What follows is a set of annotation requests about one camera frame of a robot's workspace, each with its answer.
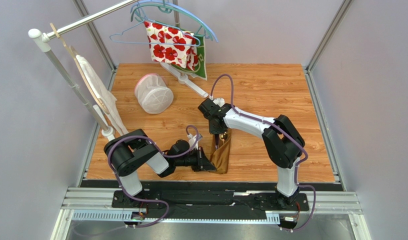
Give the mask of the purple handled knife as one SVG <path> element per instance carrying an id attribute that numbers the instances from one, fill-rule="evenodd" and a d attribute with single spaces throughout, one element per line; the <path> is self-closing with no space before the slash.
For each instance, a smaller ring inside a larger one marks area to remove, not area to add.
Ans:
<path id="1" fill-rule="evenodd" d="M 220 137 L 219 134 L 214 135 L 214 147 L 217 150 L 219 148 Z"/>

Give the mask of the brown cloth napkin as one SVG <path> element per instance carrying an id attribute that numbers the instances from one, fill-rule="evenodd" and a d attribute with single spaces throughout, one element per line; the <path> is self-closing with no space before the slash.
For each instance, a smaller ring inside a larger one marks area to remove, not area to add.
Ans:
<path id="1" fill-rule="evenodd" d="M 216 174 L 226 174 L 228 172 L 232 133 L 230 129 L 227 132 L 229 135 L 228 140 L 223 145 L 220 145 L 219 142 L 218 149 L 215 149 L 215 137 L 212 136 L 210 162 L 217 168 L 214 171 Z"/>

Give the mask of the gold spoon black handle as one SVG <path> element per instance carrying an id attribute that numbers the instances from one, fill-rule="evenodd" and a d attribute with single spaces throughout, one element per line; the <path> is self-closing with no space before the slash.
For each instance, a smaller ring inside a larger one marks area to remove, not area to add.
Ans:
<path id="1" fill-rule="evenodd" d="M 228 139 L 229 139 L 229 134 L 228 134 L 227 131 L 224 132 L 224 133 L 221 133 L 221 134 L 219 135 L 219 144 L 220 144 L 220 145 L 224 145 L 225 142 L 226 142 Z"/>

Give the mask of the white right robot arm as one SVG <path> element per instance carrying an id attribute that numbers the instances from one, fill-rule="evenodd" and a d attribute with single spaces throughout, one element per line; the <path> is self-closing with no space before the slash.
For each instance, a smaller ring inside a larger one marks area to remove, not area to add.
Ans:
<path id="1" fill-rule="evenodd" d="M 285 115 L 263 117 L 251 114 L 230 103 L 220 106 L 206 98 L 198 110 L 208 120 L 209 133 L 220 135 L 239 130 L 263 140 L 268 157 L 277 167 L 276 191 L 281 205 L 291 205 L 299 194 L 298 166 L 307 156 L 303 137 Z"/>

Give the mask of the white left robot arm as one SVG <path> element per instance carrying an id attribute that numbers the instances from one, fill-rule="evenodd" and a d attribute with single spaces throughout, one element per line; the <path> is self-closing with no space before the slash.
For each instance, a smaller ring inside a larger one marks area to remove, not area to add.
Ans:
<path id="1" fill-rule="evenodd" d="M 142 129 L 137 129 L 109 141 L 104 152 L 128 201 L 146 202 L 136 197 L 143 190 L 137 173 L 143 165 L 148 165 L 160 178 L 173 174 L 177 167 L 190 167 L 194 172 L 217 170 L 198 146 L 201 138 L 200 134 L 189 134 L 188 141 L 179 139 L 170 149 L 162 151 Z"/>

